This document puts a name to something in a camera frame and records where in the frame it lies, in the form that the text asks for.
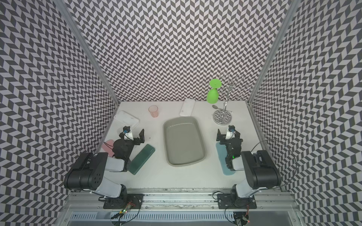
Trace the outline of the light teal pencil case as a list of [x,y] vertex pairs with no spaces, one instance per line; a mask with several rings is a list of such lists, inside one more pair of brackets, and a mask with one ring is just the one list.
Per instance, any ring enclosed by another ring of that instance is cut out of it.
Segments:
[[227,156],[227,150],[225,145],[221,145],[219,142],[216,143],[216,150],[220,161],[222,172],[225,176],[231,176],[235,174],[235,171],[230,170],[227,167],[225,158]]

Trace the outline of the pink pencil case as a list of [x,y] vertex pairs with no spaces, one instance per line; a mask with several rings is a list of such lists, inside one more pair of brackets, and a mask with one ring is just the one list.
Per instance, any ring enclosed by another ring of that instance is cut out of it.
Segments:
[[107,140],[102,144],[102,150],[104,152],[107,152],[109,157],[112,157],[114,155],[113,147],[114,147],[114,140],[112,139]]

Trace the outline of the dark green pencil case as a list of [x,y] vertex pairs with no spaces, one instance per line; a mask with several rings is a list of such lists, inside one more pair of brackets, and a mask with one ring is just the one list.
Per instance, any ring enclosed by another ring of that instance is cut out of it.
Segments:
[[148,159],[154,154],[155,148],[147,144],[131,161],[128,171],[136,175]]

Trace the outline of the grey plastic storage box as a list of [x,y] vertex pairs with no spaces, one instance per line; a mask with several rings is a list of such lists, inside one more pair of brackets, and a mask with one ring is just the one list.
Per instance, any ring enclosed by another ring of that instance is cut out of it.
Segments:
[[196,118],[178,117],[163,125],[166,160],[173,167],[182,167],[203,161],[206,148]]

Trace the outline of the white pencil case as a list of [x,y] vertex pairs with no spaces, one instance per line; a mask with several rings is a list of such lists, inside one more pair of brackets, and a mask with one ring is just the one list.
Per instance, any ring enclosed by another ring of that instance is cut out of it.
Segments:
[[194,99],[187,98],[184,100],[183,106],[180,111],[181,117],[189,117],[192,115],[193,108],[196,101]]

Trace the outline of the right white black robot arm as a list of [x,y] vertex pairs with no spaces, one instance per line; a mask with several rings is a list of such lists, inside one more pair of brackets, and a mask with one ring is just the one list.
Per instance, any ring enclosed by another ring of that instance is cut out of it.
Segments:
[[222,171],[226,176],[240,171],[245,179],[233,185],[231,201],[241,202],[262,190],[281,186],[279,170],[266,150],[256,152],[242,151],[243,139],[234,126],[229,126],[226,134],[217,131],[216,149],[221,162]]

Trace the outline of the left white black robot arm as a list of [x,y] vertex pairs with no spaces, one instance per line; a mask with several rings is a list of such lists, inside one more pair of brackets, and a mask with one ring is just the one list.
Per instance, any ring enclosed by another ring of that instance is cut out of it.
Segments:
[[64,187],[69,190],[89,191],[108,199],[127,202],[128,194],[125,185],[109,180],[104,174],[106,171],[128,171],[133,148],[145,142],[144,130],[141,130],[139,137],[136,138],[130,138],[131,133],[129,126],[123,128],[123,132],[119,134],[120,139],[116,140],[112,146],[112,156],[109,156],[107,152],[82,153],[65,175]]

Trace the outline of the pink transparent cup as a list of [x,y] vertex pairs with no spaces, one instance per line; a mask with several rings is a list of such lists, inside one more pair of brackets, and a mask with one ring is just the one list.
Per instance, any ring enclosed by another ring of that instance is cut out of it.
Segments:
[[153,118],[157,118],[159,116],[158,106],[156,106],[156,105],[150,106],[149,107],[149,113],[151,114],[151,116]]

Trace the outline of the metal spoon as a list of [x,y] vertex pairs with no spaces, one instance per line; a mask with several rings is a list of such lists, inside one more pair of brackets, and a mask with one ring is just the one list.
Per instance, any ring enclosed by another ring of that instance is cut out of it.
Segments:
[[214,109],[217,109],[217,110],[223,110],[223,108],[219,108],[219,107],[216,106],[216,105],[212,105],[212,107],[213,107]]

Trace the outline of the green plastic wine glass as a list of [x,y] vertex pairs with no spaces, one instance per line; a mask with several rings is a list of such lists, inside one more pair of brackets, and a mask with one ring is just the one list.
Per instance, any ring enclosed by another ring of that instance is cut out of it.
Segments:
[[219,99],[218,89],[221,88],[222,82],[219,79],[212,79],[209,85],[211,90],[207,94],[206,101],[210,104],[215,104]]

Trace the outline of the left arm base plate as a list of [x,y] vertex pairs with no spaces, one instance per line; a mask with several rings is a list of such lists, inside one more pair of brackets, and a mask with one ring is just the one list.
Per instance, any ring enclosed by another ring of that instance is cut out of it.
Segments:
[[103,202],[103,209],[120,210],[125,209],[126,205],[131,205],[132,210],[139,210],[143,203],[144,194],[128,194],[119,198],[106,198]]

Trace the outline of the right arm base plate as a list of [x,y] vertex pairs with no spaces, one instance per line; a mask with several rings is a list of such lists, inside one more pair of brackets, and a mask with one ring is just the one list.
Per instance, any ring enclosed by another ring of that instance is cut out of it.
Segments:
[[238,196],[233,197],[231,194],[216,194],[216,200],[218,208],[221,210],[225,209],[257,209],[256,201],[254,196],[247,198],[239,198]]

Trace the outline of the aluminium front rail frame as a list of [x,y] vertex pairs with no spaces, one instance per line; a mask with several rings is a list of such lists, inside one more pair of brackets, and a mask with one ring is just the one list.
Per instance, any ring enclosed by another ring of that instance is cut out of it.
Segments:
[[220,222],[230,226],[244,219],[249,226],[303,226],[305,224],[293,195],[277,189],[254,194],[257,209],[218,208],[216,194],[223,189],[130,189],[129,194],[144,194],[139,210],[103,209],[104,198],[86,192],[71,193],[55,224],[115,225],[125,223]]

